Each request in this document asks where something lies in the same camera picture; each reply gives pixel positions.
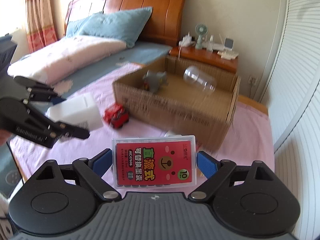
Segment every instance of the blue pillow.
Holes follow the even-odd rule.
[[[93,15],[101,14],[101,13],[102,12],[94,13],[94,14],[88,16],[87,18],[73,21],[73,22],[69,22],[68,26],[67,26],[67,31],[66,31],[66,37],[70,38],[70,37],[77,35],[79,29],[84,25],[84,23],[86,23]]]
[[[93,14],[87,21],[78,24],[76,34],[119,39],[132,48],[151,13],[152,7],[143,7],[111,14]]]

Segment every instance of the toy elephant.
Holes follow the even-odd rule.
[[[143,76],[144,89],[151,93],[156,93],[161,85],[168,85],[166,72],[152,72],[148,70],[147,74]]]

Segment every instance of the pillow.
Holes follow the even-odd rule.
[[[86,23],[92,17],[92,15],[81,20],[69,22],[67,26],[67,31],[66,31],[66,37],[70,38],[77,35],[77,32],[79,31],[79,29],[84,25],[84,23]]]
[[[119,39],[124,41],[128,48],[132,48],[151,13],[152,7],[143,7],[111,14],[93,14],[81,23],[77,35]]]
[[[92,62],[126,48],[124,41],[92,36],[63,38],[9,66],[10,76],[24,76],[55,84]]]

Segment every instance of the mini fan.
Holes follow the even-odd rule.
[[[198,41],[196,43],[196,49],[202,49],[202,36],[208,33],[208,27],[204,24],[198,24],[196,26],[196,34],[199,35]]]

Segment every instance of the curtain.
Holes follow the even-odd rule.
[[[30,52],[57,41],[50,0],[26,0],[26,13]]]

